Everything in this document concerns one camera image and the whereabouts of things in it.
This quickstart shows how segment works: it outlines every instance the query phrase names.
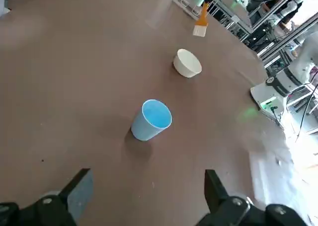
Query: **white bowl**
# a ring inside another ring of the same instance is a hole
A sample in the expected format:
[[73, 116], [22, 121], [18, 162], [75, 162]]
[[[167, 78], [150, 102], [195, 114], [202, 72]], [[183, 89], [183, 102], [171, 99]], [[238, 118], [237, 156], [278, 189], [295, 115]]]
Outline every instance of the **white bowl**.
[[175, 69], [184, 77], [191, 78], [202, 71], [199, 60], [191, 52], [180, 49], [173, 60]]

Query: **brush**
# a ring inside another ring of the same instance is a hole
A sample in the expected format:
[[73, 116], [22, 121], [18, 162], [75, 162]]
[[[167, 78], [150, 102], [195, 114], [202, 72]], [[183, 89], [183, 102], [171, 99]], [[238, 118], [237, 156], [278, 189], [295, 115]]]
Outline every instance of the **brush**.
[[195, 26], [193, 29], [194, 36], [205, 37], [205, 33], [207, 31], [207, 26], [208, 26], [208, 20], [207, 20], [208, 6], [209, 6], [208, 3], [206, 3], [206, 2], [203, 3], [201, 16], [195, 22]]

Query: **screw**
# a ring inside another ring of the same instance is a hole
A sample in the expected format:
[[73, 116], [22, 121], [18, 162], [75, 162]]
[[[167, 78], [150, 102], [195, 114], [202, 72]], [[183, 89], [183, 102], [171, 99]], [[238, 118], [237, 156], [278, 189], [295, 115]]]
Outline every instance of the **screw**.
[[238, 198], [234, 198], [232, 200], [233, 204], [237, 205], [237, 206], [240, 206], [243, 202], [242, 200], [238, 199]]
[[275, 212], [279, 213], [280, 215], [286, 214], [286, 211], [281, 206], [277, 206], [274, 210], [275, 210]]
[[50, 198], [47, 198], [47, 199], [44, 199], [43, 200], [43, 204], [49, 204], [49, 203], [51, 203], [52, 202], [52, 199], [50, 199]]
[[2, 205], [0, 205], [0, 213], [3, 213], [3, 212], [5, 212], [5, 211], [7, 211], [8, 209], [9, 209], [8, 206], [2, 206]]

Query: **plastic cup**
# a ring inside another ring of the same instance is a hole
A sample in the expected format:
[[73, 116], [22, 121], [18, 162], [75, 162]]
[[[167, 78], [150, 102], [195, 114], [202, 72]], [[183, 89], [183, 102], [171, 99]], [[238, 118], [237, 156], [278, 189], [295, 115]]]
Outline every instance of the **plastic cup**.
[[191, 78], [202, 71], [199, 60], [191, 52], [180, 49], [173, 60], [175, 69], [184, 77]]
[[143, 106], [131, 126], [135, 138], [147, 141], [162, 132], [172, 123], [172, 115], [167, 106], [155, 99], [149, 99]]

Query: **brush bristles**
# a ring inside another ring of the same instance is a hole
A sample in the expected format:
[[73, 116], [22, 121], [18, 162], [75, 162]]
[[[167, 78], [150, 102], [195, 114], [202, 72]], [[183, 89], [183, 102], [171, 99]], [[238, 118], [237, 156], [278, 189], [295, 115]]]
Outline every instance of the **brush bristles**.
[[207, 27], [206, 26], [195, 25], [194, 29], [193, 29], [193, 35], [194, 36], [205, 37], [206, 31], [207, 31]]

